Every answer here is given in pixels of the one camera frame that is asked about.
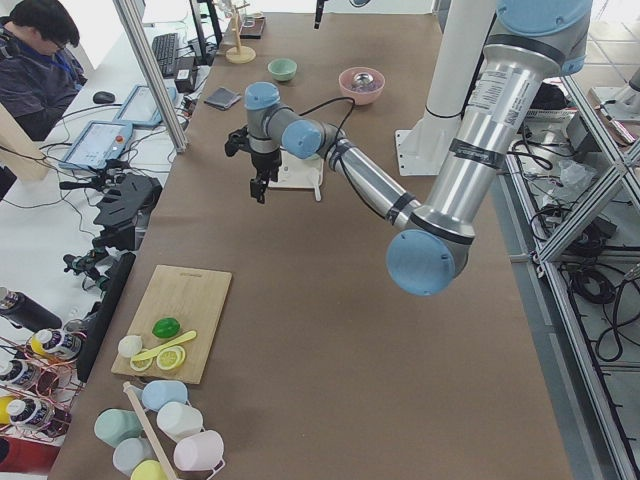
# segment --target black hair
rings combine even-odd
[[[58,0],[22,0],[11,10],[9,19],[21,27],[34,27],[44,40],[74,47],[80,42],[78,27]]]

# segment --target green bowl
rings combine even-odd
[[[276,58],[269,62],[267,69],[274,80],[288,82],[296,75],[298,64],[290,58]]]

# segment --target pink bowl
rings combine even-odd
[[[354,87],[353,77],[358,73],[369,73],[373,76],[374,88],[372,90],[365,90],[363,88]],[[368,105],[375,102],[384,88],[384,75],[373,68],[368,67],[351,67],[347,68],[338,77],[338,85],[340,91],[345,97],[351,97],[355,100],[356,105]]]

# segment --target keyboard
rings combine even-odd
[[[153,38],[151,50],[156,57],[160,72],[164,78],[173,77],[178,52],[178,34],[166,33]]]

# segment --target blue joint cap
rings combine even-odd
[[[322,145],[322,133],[309,120],[296,120],[284,129],[282,146],[292,155],[305,159]]]
[[[411,229],[400,232],[389,244],[387,270],[404,291],[428,296],[449,286],[455,264],[442,240],[424,230]]]
[[[278,87],[269,82],[252,83],[244,91],[244,107],[247,110],[262,110],[280,101]]]
[[[585,58],[586,55],[582,55],[581,57],[572,58],[564,62],[562,64],[562,72],[560,73],[560,75],[573,75],[574,73],[582,70],[582,67],[584,67]]]
[[[592,0],[499,0],[500,22],[518,35],[541,37],[569,28],[591,11]]]

